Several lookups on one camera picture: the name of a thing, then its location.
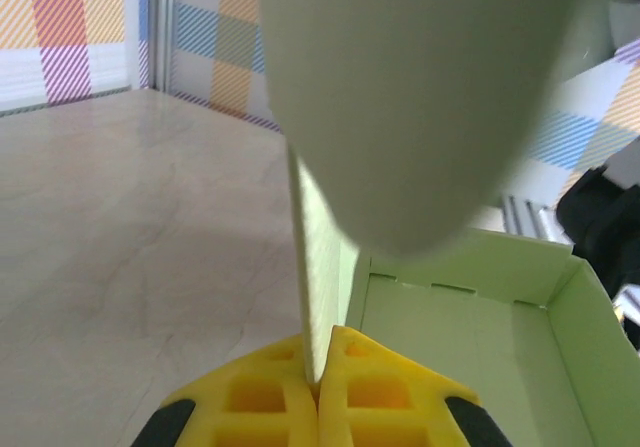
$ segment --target marble floor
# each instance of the marble floor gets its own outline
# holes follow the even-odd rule
[[[152,91],[0,119],[0,445],[128,446],[297,333],[283,138]]]

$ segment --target beige tile floor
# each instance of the beige tile floor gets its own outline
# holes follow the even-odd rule
[[[299,330],[283,139],[152,91],[0,119],[0,445],[127,446]]]

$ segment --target wall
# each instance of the wall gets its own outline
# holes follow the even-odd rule
[[[138,9],[138,0],[0,0],[0,112],[139,87]]]
[[[175,0],[171,93],[278,130],[267,105],[257,0]]]

